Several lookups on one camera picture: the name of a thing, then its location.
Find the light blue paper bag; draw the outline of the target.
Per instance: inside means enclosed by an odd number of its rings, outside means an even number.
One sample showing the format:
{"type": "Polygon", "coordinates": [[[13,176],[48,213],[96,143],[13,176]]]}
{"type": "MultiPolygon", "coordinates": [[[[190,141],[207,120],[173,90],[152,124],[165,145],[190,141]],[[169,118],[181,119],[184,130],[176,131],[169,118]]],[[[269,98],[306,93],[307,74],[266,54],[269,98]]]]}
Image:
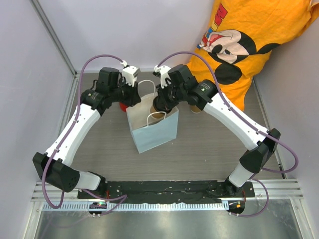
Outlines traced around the light blue paper bag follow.
{"type": "Polygon", "coordinates": [[[142,96],[139,104],[128,107],[126,111],[131,136],[140,154],[177,137],[179,109],[174,107],[164,119],[152,118],[150,108],[156,96],[156,87],[153,86],[150,94],[142,96]]]}

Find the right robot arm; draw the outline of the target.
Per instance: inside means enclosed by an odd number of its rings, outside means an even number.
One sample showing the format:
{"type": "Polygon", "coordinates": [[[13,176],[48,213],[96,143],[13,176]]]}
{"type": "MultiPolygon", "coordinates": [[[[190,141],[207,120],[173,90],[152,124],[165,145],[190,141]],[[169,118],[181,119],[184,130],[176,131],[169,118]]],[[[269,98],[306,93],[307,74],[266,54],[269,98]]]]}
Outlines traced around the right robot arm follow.
{"type": "Polygon", "coordinates": [[[224,94],[219,93],[215,83],[210,80],[198,82],[186,65],[173,68],[155,66],[153,74],[160,78],[153,111],[163,115],[171,112],[180,102],[187,102],[218,119],[244,144],[246,152],[225,180],[226,193],[232,197],[238,196],[246,181],[259,173],[273,155],[277,144],[271,138],[279,139],[280,132],[275,128],[268,130],[254,122],[224,94]]]}

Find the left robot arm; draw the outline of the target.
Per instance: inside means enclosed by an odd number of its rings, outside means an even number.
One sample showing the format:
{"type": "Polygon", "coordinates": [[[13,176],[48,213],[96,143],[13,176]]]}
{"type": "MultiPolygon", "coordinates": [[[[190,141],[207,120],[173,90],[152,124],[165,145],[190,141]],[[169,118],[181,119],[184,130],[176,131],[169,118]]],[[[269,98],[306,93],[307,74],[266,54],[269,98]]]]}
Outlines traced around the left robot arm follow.
{"type": "Polygon", "coordinates": [[[106,193],[105,178],[71,168],[75,153],[91,127],[113,103],[134,106],[141,102],[137,76],[140,69],[127,66],[122,71],[104,67],[95,85],[80,96],[80,106],[58,139],[32,161],[40,179],[64,192],[86,189],[96,199],[106,193]]]}

